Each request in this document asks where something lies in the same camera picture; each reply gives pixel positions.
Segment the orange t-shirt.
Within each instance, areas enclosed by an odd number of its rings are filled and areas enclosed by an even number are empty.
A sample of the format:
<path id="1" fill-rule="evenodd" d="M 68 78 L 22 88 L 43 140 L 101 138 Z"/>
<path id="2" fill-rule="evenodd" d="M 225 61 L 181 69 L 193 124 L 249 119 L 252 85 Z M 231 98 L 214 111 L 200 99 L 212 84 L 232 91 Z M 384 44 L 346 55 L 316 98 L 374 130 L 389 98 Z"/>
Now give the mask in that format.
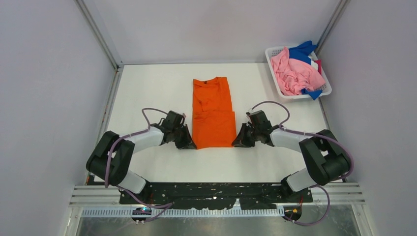
<path id="1" fill-rule="evenodd" d="M 194 79 L 192 139 L 197 149 L 231 148 L 236 135 L 236 115 L 227 78 Z"/>

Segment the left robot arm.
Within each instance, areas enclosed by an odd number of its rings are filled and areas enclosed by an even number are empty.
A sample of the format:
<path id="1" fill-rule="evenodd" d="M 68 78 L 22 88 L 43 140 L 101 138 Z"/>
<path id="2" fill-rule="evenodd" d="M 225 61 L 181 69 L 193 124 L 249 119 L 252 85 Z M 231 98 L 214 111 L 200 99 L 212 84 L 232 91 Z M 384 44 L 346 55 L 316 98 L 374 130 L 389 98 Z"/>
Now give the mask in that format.
<path id="1" fill-rule="evenodd" d="M 196 149 L 185 114 L 169 111 L 158 123 L 148 123 L 144 130 L 119 135 L 105 132 L 86 163 L 86 169 L 105 181 L 106 186 L 118 186 L 132 193 L 138 203 L 151 196 L 148 181 L 129 170 L 133 154 L 147 148 L 173 142 L 177 149 Z"/>

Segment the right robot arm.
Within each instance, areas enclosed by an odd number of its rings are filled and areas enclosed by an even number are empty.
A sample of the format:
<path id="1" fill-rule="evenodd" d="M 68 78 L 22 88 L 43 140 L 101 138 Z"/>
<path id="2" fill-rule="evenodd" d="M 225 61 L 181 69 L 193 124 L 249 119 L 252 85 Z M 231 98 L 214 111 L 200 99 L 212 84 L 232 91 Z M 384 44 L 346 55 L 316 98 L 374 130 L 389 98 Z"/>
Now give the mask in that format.
<path id="1" fill-rule="evenodd" d="M 291 131 L 283 125 L 273 126 L 263 111 L 247 115 L 249 122 L 242 124 L 232 142 L 233 147 L 251 148 L 256 142 L 261 142 L 302 154 L 306 167 L 280 182 L 278 191 L 284 200 L 293 202 L 302 190 L 312 186 L 324 186 L 350 171 L 351 158 L 330 130 L 307 134 Z"/>

